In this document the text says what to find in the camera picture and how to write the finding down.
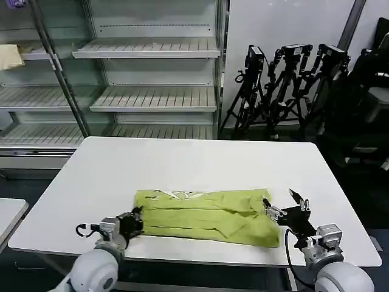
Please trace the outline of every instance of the shelving unit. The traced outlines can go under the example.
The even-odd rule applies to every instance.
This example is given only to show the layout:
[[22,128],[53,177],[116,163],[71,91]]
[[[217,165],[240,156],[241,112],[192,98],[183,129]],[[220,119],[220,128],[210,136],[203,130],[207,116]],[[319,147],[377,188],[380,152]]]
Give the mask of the shelving unit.
[[102,64],[89,110],[114,117],[111,136],[216,137],[222,1],[88,1],[93,40],[72,55]]
[[[101,91],[91,79],[84,77],[77,64],[65,61],[73,59],[72,52],[86,43],[79,29],[82,22],[77,19],[82,14],[74,8],[67,10],[70,15],[65,15],[63,8],[68,4],[78,5],[76,0],[66,3],[41,0],[40,8],[48,15],[45,17],[46,28],[55,35],[53,43],[57,57],[63,60],[64,68],[77,73],[71,76],[71,80],[76,81],[71,90],[77,95],[78,106],[88,109]],[[0,132],[0,169],[3,155],[8,159],[13,153],[19,159],[44,150],[43,156],[50,157],[50,152],[46,151],[48,148],[75,150],[84,139],[31,12],[30,7],[10,10],[5,1],[0,1],[0,44],[17,44],[25,63],[18,68],[0,71],[0,111],[9,113],[13,119],[13,123]],[[102,132],[101,125],[91,125],[92,128],[97,126]]]

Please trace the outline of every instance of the small white table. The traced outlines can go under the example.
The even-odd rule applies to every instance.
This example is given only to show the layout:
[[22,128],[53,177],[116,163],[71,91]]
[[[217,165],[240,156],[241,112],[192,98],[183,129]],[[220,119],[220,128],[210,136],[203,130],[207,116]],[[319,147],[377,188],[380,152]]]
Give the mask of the small white table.
[[24,200],[0,198],[0,253],[28,207]]
[[[98,235],[80,238],[80,223],[130,211],[142,189],[239,190],[268,188],[272,203],[294,206],[291,188],[310,200],[311,223],[335,223],[342,231],[345,260],[380,266],[381,259],[355,211],[314,144],[89,137],[63,167],[9,246],[43,254],[79,255]],[[281,228],[279,248],[140,236],[130,241],[127,259],[244,266],[287,266]],[[303,254],[289,249],[293,265]]]

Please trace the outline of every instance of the tripod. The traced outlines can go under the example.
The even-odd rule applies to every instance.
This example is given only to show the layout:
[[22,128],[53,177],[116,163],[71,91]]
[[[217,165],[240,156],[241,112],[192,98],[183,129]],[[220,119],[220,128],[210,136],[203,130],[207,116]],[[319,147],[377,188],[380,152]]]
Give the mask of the tripod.
[[[314,74],[321,61],[322,66],[320,72],[315,76]],[[317,118],[320,118],[319,124],[322,124],[324,110],[328,106],[327,96],[329,89],[332,87],[334,80],[343,79],[348,75],[349,62],[350,57],[347,52],[334,46],[319,45],[314,67],[306,77],[305,89],[299,92],[301,96],[306,96],[312,86],[319,80],[314,99],[312,102],[307,103],[308,113],[303,123],[300,123],[300,129],[298,131],[300,134],[303,135],[307,125]]]
[[[300,96],[298,90],[300,89],[303,81],[303,74],[305,73],[305,67],[311,54],[312,45],[294,44],[290,46],[283,46],[280,50],[277,50],[274,56],[274,61],[269,66],[268,76],[270,82],[265,86],[267,89],[265,102],[269,105],[269,117],[266,124],[266,134],[271,139],[278,139],[278,134],[275,132],[277,124],[285,120],[290,112],[297,116],[298,121],[302,123],[303,114],[300,104]],[[295,73],[297,65],[299,64],[302,56],[302,62],[298,72],[298,77]],[[285,70],[281,72],[280,76],[275,80],[275,69],[279,64],[281,58],[285,60]],[[293,82],[294,91],[292,96],[294,99],[289,99],[284,102],[286,91],[289,85]],[[271,102],[272,95],[279,85],[280,90],[277,97]],[[294,106],[297,105],[297,112],[294,110]]]
[[[249,51],[245,60],[245,72],[239,71],[239,75],[235,78],[235,82],[241,83],[241,87],[233,100],[231,107],[227,111],[227,115],[220,127],[221,134],[229,117],[233,116],[236,119],[235,127],[232,134],[232,139],[237,139],[242,136],[250,124],[257,117],[256,99],[258,93],[261,98],[263,96],[262,87],[259,84],[263,72],[264,54],[259,47],[249,46]],[[233,110],[236,107],[239,99],[242,99],[238,114]]]

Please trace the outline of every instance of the green shirt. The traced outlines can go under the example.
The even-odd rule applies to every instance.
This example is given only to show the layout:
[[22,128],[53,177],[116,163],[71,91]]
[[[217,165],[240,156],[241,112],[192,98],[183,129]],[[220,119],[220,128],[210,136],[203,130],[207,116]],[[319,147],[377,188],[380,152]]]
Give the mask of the green shirt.
[[146,235],[188,237],[278,247],[279,228],[265,214],[266,189],[225,192],[140,190]]

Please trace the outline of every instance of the beige cloth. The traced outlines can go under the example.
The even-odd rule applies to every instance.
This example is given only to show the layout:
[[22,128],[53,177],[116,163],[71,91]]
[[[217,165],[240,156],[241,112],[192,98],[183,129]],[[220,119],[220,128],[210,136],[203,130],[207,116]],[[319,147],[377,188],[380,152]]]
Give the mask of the beige cloth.
[[0,44],[0,71],[24,66],[18,46],[15,44]]

